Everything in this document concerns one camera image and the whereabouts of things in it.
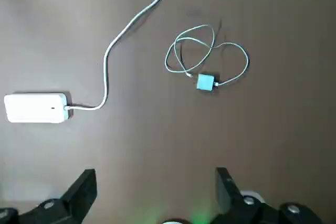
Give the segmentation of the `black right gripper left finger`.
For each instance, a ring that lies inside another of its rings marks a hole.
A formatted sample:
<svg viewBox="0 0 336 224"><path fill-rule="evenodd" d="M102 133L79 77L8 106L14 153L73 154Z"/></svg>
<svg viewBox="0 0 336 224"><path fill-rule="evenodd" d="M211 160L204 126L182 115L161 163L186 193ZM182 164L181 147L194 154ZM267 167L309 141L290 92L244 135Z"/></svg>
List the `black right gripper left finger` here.
<svg viewBox="0 0 336 224"><path fill-rule="evenodd" d="M50 198L20 214L1 208L1 223L82 223L97 197L95 169L86 169L59 198Z"/></svg>

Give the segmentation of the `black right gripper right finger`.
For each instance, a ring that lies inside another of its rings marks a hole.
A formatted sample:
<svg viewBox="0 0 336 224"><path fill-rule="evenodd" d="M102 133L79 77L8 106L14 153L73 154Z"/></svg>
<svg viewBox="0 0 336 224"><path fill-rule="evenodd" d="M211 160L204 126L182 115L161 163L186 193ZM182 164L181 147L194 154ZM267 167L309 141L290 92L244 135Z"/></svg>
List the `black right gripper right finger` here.
<svg viewBox="0 0 336 224"><path fill-rule="evenodd" d="M298 202L274 208L255 196L244 196L224 167L216 168L216 195L221 212L211 223L322 223L315 212Z"/></svg>

